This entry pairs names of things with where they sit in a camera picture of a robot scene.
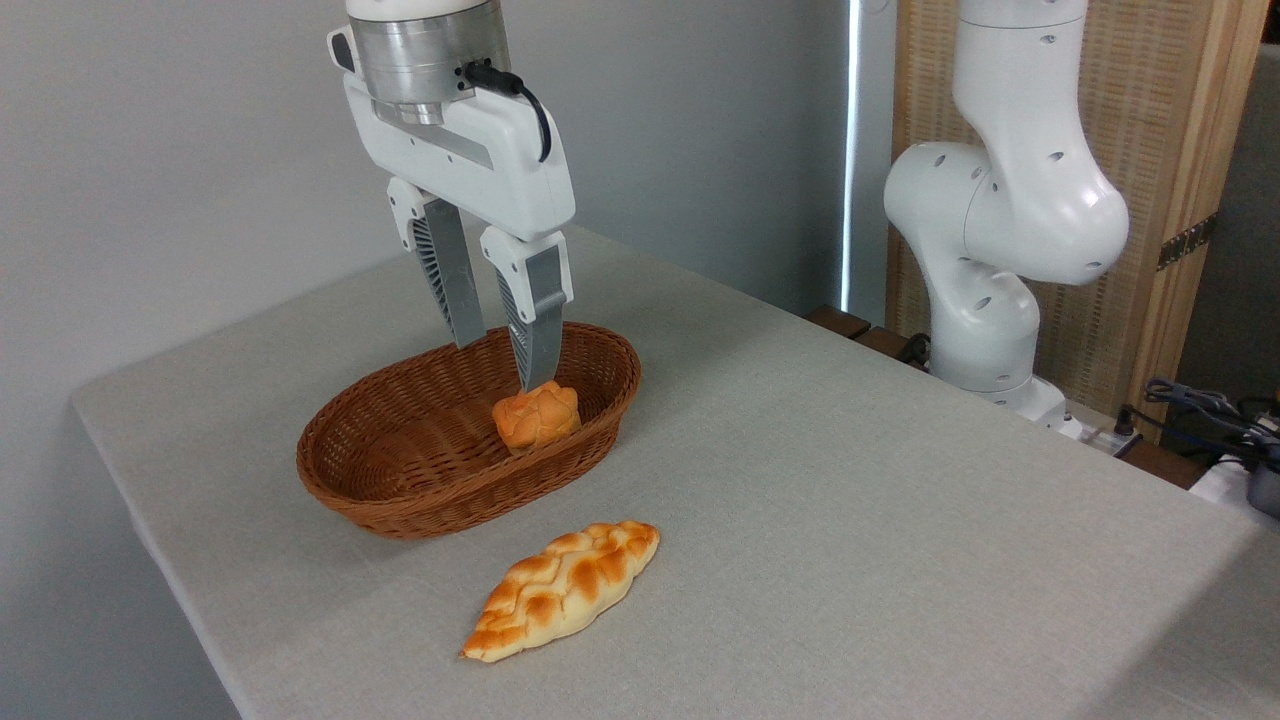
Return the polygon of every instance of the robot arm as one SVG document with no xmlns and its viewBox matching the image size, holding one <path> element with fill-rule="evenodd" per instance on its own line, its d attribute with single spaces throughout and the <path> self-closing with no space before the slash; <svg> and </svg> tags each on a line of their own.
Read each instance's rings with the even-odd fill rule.
<svg viewBox="0 0 1280 720">
<path fill-rule="evenodd" d="M 1039 307 L 1019 275 L 1092 282 L 1129 232 L 1080 127 L 1087 4 L 960 0 L 952 95 L 986 147 L 910 147 L 884 188 L 929 293 L 931 372 L 1052 428 L 1065 400 L 1032 374 Z"/>
<path fill-rule="evenodd" d="M 484 336 L 458 209 L 498 272 L 525 389 L 559 361 L 561 306 L 573 299 L 564 236 L 575 214 L 554 118 L 506 72 L 499 0 L 347 0 L 329 35 L 401 242 L 416 251 L 458 346 Z"/>
</svg>

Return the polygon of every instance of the metal hinge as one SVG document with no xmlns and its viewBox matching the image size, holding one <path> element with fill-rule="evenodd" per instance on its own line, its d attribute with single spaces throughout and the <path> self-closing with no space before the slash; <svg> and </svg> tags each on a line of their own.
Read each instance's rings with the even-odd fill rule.
<svg viewBox="0 0 1280 720">
<path fill-rule="evenodd" d="M 1178 237 L 1166 241 L 1160 246 L 1160 264 L 1156 269 L 1164 270 L 1180 260 L 1183 256 L 1194 252 L 1197 247 L 1208 242 L 1208 238 L 1213 234 L 1213 228 L 1216 227 L 1217 213 L 1213 213 L 1212 215 L 1196 223 L 1194 227 L 1178 233 Z"/>
</svg>

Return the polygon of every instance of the brown wicker basket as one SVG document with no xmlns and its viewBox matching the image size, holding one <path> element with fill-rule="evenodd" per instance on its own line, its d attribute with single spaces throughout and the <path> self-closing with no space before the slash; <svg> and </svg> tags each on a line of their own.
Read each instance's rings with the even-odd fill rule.
<svg viewBox="0 0 1280 720">
<path fill-rule="evenodd" d="M 513 457 L 490 415 L 520 389 L 506 328 L 402 360 L 316 414 L 298 441 L 298 477 L 320 502 L 384 537 L 429 538 L 492 520 L 608 454 L 639 388 L 640 359 L 613 332 L 564 323 L 556 379 L 577 391 L 582 429 Z"/>
</svg>

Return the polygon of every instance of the fake bread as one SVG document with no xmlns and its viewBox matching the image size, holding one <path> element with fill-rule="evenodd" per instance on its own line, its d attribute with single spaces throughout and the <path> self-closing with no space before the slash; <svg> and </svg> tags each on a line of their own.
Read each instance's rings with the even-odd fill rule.
<svg viewBox="0 0 1280 720">
<path fill-rule="evenodd" d="M 462 656 L 495 662 L 590 625 L 627 594 L 658 539 L 658 528 L 634 520 L 556 538 L 507 570 Z"/>
<path fill-rule="evenodd" d="M 577 391 L 547 380 L 530 392 L 518 392 L 493 406 L 498 436 L 516 455 L 559 439 L 582 427 Z"/>
</svg>

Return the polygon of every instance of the basket rim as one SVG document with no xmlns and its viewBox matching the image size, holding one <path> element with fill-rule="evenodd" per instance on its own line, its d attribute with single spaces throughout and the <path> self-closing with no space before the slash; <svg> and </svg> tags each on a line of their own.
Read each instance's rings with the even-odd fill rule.
<svg viewBox="0 0 1280 720">
<path fill-rule="evenodd" d="M 500 482 L 504 477 L 513 473 L 525 470 L 548 457 L 559 455 L 562 452 L 570 452 L 575 446 L 586 445 L 593 441 L 599 430 L 608 429 L 612 427 L 618 427 L 622 421 L 622 416 L 630 407 L 631 401 L 635 398 L 636 392 L 640 389 L 640 380 L 644 374 L 644 368 L 640 364 L 640 356 L 635 347 L 621 334 L 600 327 L 593 325 L 590 323 L 580 322 L 566 322 L 564 329 L 570 331 L 589 331 L 593 333 L 599 333 L 605 336 L 622 355 L 626 357 L 626 363 L 635 368 L 627 380 L 622 386 L 622 391 L 608 404 L 604 409 L 590 420 L 582 423 L 582 427 L 573 432 L 572 434 L 558 438 L 543 447 L 536 447 L 522 455 L 512 455 L 503 459 L 499 462 L 485 466 L 483 470 L 457 478 L 449 483 L 449 488 L 434 488 L 434 493 L 440 496 L 433 505 L 438 507 L 444 507 L 451 503 L 465 501 L 476 493 L 484 492 L 486 488 L 492 487 L 495 482 Z M 485 334 L 504 333 L 506 327 L 490 328 Z M 303 484 L 317 500 L 323 501 L 330 509 L 340 511 L 343 507 L 356 509 L 356 507 L 394 507 L 398 505 L 413 503 L 421 501 L 424 495 L 433 491 L 420 491 L 415 493 L 398 495 L 396 497 L 380 498 L 380 500 L 356 500 L 346 495 L 334 492 L 332 488 L 325 486 L 319 479 L 319 471 L 315 469 L 314 456 L 316 443 L 319 438 L 324 434 L 324 430 L 332 423 L 337 415 L 334 414 L 334 407 L 338 405 L 339 400 L 348 400 L 351 395 L 357 395 L 362 392 L 369 386 L 378 383 L 384 375 L 394 373 L 397 369 L 404 365 L 416 364 L 424 361 L 424 359 L 431 354 L 449 351 L 451 346 L 444 345 L 440 347 L 434 347 L 425 352 L 412 355 L 403 360 L 398 360 L 369 373 L 367 375 L 360 378 L 342 392 L 330 398 L 312 419 L 306 424 L 302 430 L 302 436 L 297 445 L 297 466 L 298 475 L 301 477 Z M 479 395 L 472 395 L 468 397 L 474 398 Z M 456 492 L 449 492 L 449 489 L 456 489 Z"/>
</svg>

